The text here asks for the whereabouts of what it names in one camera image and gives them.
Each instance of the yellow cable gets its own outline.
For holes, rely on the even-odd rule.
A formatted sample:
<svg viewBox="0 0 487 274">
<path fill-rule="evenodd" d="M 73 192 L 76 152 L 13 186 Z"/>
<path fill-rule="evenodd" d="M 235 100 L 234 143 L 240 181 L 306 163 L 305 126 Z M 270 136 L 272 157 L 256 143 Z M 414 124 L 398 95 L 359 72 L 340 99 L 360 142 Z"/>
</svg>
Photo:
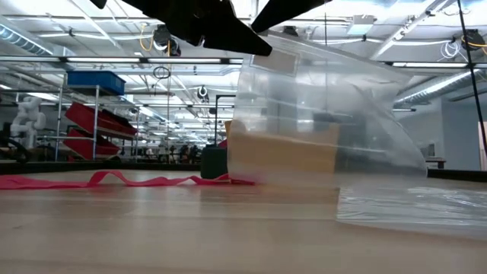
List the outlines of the yellow cable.
<svg viewBox="0 0 487 274">
<path fill-rule="evenodd" d="M 475 44 L 475 43 L 471 43 L 471 42 L 469 42 L 469 45 L 471 45 L 471 46 L 479 46 L 479 47 L 487 47 L 487 44 L 480 45 L 480 44 Z"/>
<path fill-rule="evenodd" d="M 146 48 L 144 46 L 144 43 L 142 42 L 142 35 L 144 34 L 144 29 L 145 29 L 145 25 L 142 25 L 142 30 L 140 32 L 140 39 L 138 40 L 140 42 L 140 47 L 145 50 L 145 51 L 151 51 L 152 50 L 152 44 L 154 43 L 154 34 L 152 34 L 152 37 L 151 37 L 151 45 L 149 46 L 149 48 Z"/>
</svg>

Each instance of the white wall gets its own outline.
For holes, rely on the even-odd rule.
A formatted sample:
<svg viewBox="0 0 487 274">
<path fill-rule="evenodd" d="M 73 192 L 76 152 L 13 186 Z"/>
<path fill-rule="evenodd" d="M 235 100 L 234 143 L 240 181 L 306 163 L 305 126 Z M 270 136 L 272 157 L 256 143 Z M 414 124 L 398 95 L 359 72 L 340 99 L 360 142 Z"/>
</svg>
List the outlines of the white wall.
<svg viewBox="0 0 487 274">
<path fill-rule="evenodd" d="M 431 105 L 416 106 L 415 108 L 416 112 L 394 114 L 419 148 L 434 144 L 435 157 L 444 158 L 441 101 L 433 100 Z"/>
<path fill-rule="evenodd" d="M 482 106 L 487 118 L 487 106 Z M 467 104 L 442 103 L 445 168 L 455 170 L 480 170 L 479 118 L 473 102 Z"/>
</svg>

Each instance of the wooden tabletop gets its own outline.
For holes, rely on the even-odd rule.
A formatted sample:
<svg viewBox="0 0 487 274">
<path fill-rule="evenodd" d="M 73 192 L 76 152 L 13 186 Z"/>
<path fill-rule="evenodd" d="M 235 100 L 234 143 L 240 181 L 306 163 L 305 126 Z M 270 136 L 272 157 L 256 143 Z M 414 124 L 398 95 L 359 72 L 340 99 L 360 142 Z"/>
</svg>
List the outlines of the wooden tabletop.
<svg viewBox="0 0 487 274">
<path fill-rule="evenodd" d="M 29 176 L 85 180 L 91 174 Z M 336 222 L 335 189 L 126 188 L 114 180 L 96 189 L 1 191 L 0 273 L 487 272 L 485 241 Z"/>
</svg>

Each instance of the transparent plastic sheet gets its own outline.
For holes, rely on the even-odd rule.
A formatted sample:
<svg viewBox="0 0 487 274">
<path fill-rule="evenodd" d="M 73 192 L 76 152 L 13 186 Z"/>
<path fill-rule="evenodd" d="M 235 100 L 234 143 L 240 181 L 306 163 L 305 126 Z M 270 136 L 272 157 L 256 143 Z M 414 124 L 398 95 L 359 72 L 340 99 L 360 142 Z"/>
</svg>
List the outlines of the transparent plastic sheet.
<svg viewBox="0 0 487 274">
<path fill-rule="evenodd" d="M 340 188 L 337 220 L 482 236 L 485 194 L 431 186 L 392 114 L 410 80 L 394 68 L 269 33 L 270 57 L 243 61 L 228 138 L 232 178 Z"/>
<path fill-rule="evenodd" d="M 272 55 L 245 59 L 240 72 L 229 138 L 232 177 L 281 183 L 353 183 L 350 174 L 425 177 L 420 151 L 392 114 L 410 75 L 280 33 L 266 40 Z"/>
</svg>

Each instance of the red tray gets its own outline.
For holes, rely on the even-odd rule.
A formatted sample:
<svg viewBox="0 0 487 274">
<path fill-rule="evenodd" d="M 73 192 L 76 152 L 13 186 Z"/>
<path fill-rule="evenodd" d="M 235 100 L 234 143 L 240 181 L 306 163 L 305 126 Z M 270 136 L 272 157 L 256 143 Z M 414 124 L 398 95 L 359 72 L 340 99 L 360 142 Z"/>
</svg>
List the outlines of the red tray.
<svg viewBox="0 0 487 274">
<path fill-rule="evenodd" d="M 88 132 L 83 132 L 77 129 L 71 129 L 68 133 L 68 137 L 88 137 L 93 135 Z M 64 144 L 73 150 L 77 155 L 81 156 L 85 160 L 93 160 L 93 141 L 91 140 L 65 140 Z M 97 158 L 108 158 L 116 155 L 119 151 L 119 147 L 108 142 L 101 135 L 97 137 Z"/>
<path fill-rule="evenodd" d="M 73 103 L 68 111 L 66 111 L 66 117 L 86 132 L 93 134 L 93 108 L 79 103 Z M 135 137 L 136 133 L 137 129 L 131 126 L 126 119 L 116 116 L 113 113 L 98 111 L 97 134 L 131 140 Z"/>
</svg>

